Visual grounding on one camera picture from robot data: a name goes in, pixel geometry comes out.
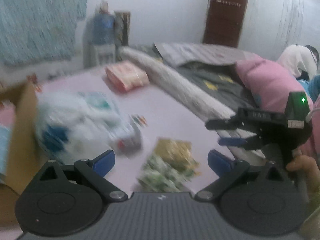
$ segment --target red and white package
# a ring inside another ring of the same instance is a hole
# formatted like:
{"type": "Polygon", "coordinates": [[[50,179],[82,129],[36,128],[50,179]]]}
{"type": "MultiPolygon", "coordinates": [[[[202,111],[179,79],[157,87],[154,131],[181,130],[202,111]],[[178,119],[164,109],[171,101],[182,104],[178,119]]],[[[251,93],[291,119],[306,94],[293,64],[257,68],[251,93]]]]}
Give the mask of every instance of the red and white package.
{"type": "Polygon", "coordinates": [[[122,61],[108,66],[106,73],[109,80],[121,92],[127,92],[135,87],[150,84],[146,72],[130,61],[122,61]]]}

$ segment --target blue gripper pad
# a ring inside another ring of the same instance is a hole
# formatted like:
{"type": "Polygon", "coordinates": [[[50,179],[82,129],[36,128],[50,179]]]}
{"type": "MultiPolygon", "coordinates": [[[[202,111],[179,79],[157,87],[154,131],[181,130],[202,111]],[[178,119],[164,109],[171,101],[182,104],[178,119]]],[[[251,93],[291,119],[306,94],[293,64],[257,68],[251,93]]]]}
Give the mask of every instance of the blue gripper pad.
{"type": "Polygon", "coordinates": [[[217,150],[211,150],[208,154],[208,165],[219,177],[229,172],[234,167],[234,162],[217,150]]]}
{"type": "Polygon", "coordinates": [[[113,150],[107,150],[92,160],[92,169],[104,177],[115,165],[116,156],[113,150]]]}

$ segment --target human hand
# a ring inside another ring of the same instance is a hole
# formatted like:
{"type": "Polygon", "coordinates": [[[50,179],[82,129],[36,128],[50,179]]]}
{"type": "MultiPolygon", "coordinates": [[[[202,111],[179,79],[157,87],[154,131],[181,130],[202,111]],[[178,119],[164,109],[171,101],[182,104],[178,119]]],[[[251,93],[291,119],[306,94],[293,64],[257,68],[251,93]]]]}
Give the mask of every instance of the human hand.
{"type": "Polygon", "coordinates": [[[312,195],[320,186],[320,171],[314,158],[299,155],[287,164],[286,169],[287,171],[304,171],[309,195],[312,195]]]}

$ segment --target white stool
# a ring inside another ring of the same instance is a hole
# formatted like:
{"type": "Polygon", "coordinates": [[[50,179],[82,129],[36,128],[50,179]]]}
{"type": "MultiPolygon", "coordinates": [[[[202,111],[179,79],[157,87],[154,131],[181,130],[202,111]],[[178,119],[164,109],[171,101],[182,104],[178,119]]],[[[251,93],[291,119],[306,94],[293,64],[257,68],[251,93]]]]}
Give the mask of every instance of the white stool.
{"type": "Polygon", "coordinates": [[[116,62],[116,46],[114,44],[90,46],[91,67],[116,62]]]}

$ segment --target brown door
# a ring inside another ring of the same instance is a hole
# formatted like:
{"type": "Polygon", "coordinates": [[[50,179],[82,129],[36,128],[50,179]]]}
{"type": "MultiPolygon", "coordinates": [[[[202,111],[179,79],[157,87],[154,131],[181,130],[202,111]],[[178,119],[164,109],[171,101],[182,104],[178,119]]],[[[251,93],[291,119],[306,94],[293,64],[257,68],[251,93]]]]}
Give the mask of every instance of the brown door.
{"type": "Polygon", "coordinates": [[[210,0],[204,43],[237,47],[247,0],[210,0]]]}

